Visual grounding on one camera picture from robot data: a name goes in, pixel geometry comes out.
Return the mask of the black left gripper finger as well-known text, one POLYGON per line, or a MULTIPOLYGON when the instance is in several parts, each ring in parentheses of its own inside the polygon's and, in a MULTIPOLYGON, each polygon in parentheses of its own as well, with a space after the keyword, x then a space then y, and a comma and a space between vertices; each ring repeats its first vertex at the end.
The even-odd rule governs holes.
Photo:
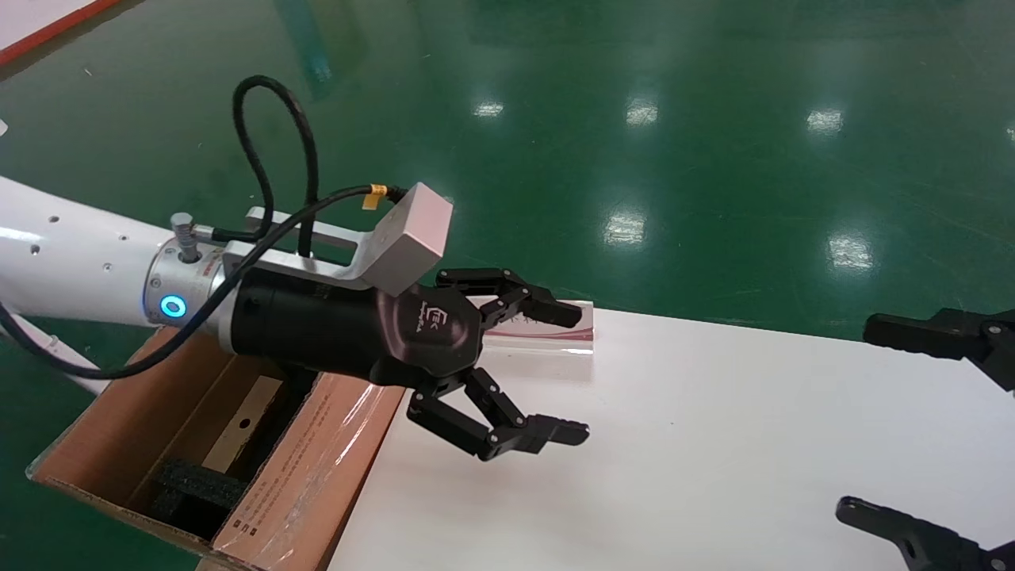
POLYGON ((492 301, 477 308, 481 330, 493 329, 518 314, 559 328, 576 328, 581 319, 580 307, 559 301, 550 290, 532 285, 511 270, 441 270, 435 286, 457 290, 465 297, 492 296, 492 301))
POLYGON ((545 415, 525 416, 485 369, 472 366, 452 376, 416 376, 407 416, 468 455, 489 462, 510 451, 539 453, 549 443, 579 446, 590 427, 576 420, 545 415), (487 423, 450 406, 442 398, 463 389, 487 423))

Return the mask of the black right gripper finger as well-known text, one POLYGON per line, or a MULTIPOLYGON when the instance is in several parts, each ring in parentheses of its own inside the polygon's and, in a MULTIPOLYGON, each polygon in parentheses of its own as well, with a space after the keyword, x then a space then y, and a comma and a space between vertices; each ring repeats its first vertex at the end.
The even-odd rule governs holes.
POLYGON ((984 550, 977 542, 910 514, 865 500, 840 500, 841 523, 893 543, 910 570, 1013 570, 1014 542, 984 550))
POLYGON ((862 340, 941 360, 967 360, 1005 392, 1014 391, 1013 311, 939 311, 925 320, 878 313, 867 318, 862 340))

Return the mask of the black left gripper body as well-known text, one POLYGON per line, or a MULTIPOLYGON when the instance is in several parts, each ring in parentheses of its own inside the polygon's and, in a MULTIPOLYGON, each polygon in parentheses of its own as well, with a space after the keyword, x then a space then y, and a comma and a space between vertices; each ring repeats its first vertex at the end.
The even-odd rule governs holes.
POLYGON ((292 362, 312 371, 395 384, 446 378, 479 360, 481 317, 457 290, 411 285, 392 296, 253 270, 240 283, 231 318, 236 354, 292 362))

